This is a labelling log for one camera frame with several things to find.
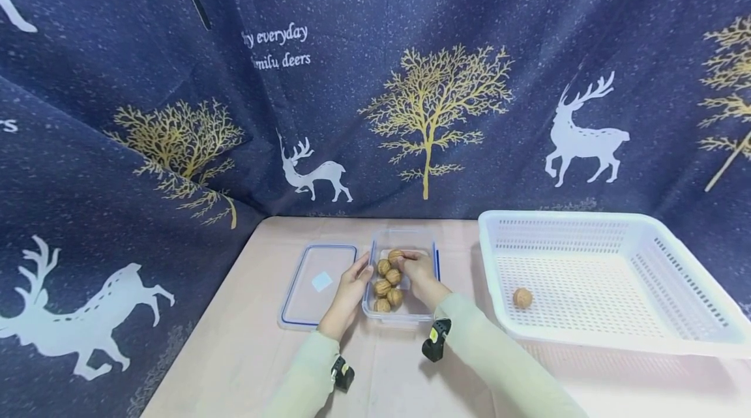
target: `black wrist strap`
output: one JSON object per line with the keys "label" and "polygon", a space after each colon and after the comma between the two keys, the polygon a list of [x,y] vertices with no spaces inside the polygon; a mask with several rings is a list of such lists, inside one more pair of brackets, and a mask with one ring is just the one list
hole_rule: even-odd
{"label": "black wrist strap", "polygon": [[438,319],[433,323],[430,329],[430,338],[423,343],[423,355],[425,358],[436,363],[443,358],[443,347],[446,342],[446,335],[451,330],[450,319]]}
{"label": "black wrist strap", "polygon": [[333,387],[345,393],[349,390],[349,386],[352,385],[352,381],[355,380],[355,369],[349,367],[344,358],[342,358],[342,355],[339,355],[336,358],[336,362],[333,363],[331,380]]}

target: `white plastic basket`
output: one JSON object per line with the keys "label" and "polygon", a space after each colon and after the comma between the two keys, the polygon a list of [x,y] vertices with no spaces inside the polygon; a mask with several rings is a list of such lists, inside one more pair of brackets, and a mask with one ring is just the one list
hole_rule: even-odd
{"label": "white plastic basket", "polygon": [[[644,215],[486,211],[488,289],[517,338],[751,358],[751,323],[665,225]],[[514,291],[534,296],[517,308]]]}

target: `table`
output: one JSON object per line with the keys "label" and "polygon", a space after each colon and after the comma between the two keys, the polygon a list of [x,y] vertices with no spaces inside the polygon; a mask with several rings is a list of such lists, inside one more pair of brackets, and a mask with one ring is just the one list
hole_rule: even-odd
{"label": "table", "polygon": [[[365,251],[376,230],[415,226],[433,231],[445,284],[494,320],[476,221],[271,217],[248,240],[143,418],[260,416],[306,338],[276,323],[303,247],[346,241]],[[385,329],[361,314],[342,340],[357,378],[317,416],[512,416],[450,351],[436,364],[422,357],[428,328]],[[523,345],[592,418],[741,418],[751,409],[750,362]]]}

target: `navy blue backdrop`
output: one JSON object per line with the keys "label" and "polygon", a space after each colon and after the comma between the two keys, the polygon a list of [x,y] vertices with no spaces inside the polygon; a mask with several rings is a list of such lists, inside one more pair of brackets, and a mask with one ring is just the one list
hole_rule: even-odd
{"label": "navy blue backdrop", "polygon": [[751,0],[0,7],[2,417],[137,417],[269,215],[640,212],[751,314]]}

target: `deer antler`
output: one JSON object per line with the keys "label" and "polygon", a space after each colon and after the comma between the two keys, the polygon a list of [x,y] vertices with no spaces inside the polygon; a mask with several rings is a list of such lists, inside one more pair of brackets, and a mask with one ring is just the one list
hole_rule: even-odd
{"label": "deer antler", "polygon": [[569,103],[568,105],[565,104],[565,99],[567,96],[565,95],[568,92],[568,88],[571,86],[570,84],[563,89],[563,93],[561,93],[561,97],[558,100],[558,106],[562,107],[573,107],[574,110],[579,110],[584,105],[584,102],[587,102],[590,100],[590,98],[601,98],[608,93],[611,93],[613,91],[613,88],[611,87],[611,84],[613,83],[613,78],[615,77],[615,71],[611,72],[611,76],[606,79],[604,77],[600,77],[597,81],[597,88],[593,91],[592,90],[592,84],[590,83],[589,87],[587,87],[587,92],[584,93],[583,96],[579,96],[579,93],[576,94],[576,97],[574,97],[574,100]]}
{"label": "deer antler", "polygon": [[280,147],[281,147],[281,150],[282,150],[282,159],[284,159],[285,158],[285,155],[284,155],[284,143],[282,142],[282,135],[280,134],[279,130],[276,130],[276,135],[280,138]]}
{"label": "deer antler", "polygon": [[32,235],[31,238],[34,239],[36,244],[39,246],[39,253],[33,252],[31,250],[24,250],[23,258],[25,260],[34,260],[36,262],[37,274],[34,275],[28,269],[24,268],[24,266],[19,266],[18,271],[20,271],[21,275],[26,276],[26,279],[29,280],[31,288],[29,289],[29,291],[24,291],[21,288],[16,288],[16,293],[19,293],[21,297],[23,297],[26,308],[31,307],[31,305],[46,304],[48,295],[46,295],[46,290],[42,289],[42,285],[44,284],[46,275],[48,275],[50,271],[53,270],[55,266],[57,266],[57,257],[60,253],[59,248],[53,250],[52,258],[48,263],[48,259],[50,258],[49,246],[44,240],[40,239],[36,235]]}
{"label": "deer antler", "polygon": [[298,159],[302,159],[302,157],[309,157],[313,151],[310,150],[310,142],[308,142],[308,138],[305,138],[305,144],[302,144],[302,141],[298,141],[297,145],[300,146],[300,153],[297,152],[297,147],[293,147],[293,150],[295,150],[295,155],[290,157],[289,159],[293,162],[295,162]]}

